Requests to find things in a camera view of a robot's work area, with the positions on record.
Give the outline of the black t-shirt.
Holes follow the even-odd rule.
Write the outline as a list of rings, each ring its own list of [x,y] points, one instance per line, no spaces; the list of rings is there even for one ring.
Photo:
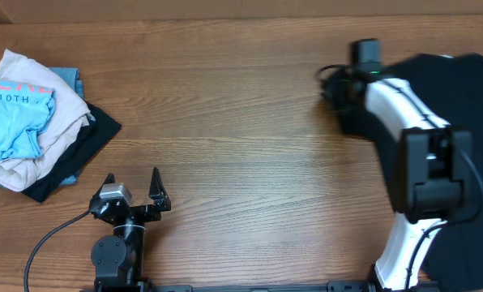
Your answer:
[[[395,222],[378,290],[483,289],[483,56],[419,54],[342,67],[323,83],[345,134],[371,140]]]

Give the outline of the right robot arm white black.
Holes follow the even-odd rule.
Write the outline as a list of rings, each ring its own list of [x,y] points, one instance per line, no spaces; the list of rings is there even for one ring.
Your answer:
[[[434,113],[405,79],[379,64],[351,67],[335,64],[327,78],[315,74],[340,113],[351,109],[372,114],[396,145],[393,179],[388,192],[395,221],[383,253],[364,281],[329,281],[329,291],[436,291],[435,282],[418,274],[438,233],[475,221],[482,206],[466,218],[456,213],[469,204],[473,183],[483,180],[470,157],[472,135]]]

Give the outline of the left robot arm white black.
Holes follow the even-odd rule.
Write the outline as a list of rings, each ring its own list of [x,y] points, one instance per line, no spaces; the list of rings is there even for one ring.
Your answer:
[[[109,174],[91,198],[89,211],[94,218],[113,227],[113,233],[97,240],[91,251],[95,267],[95,291],[154,291],[152,280],[143,275],[145,225],[159,221],[171,209],[171,200],[160,171],[152,171],[148,197],[150,204],[134,206],[125,184]]]

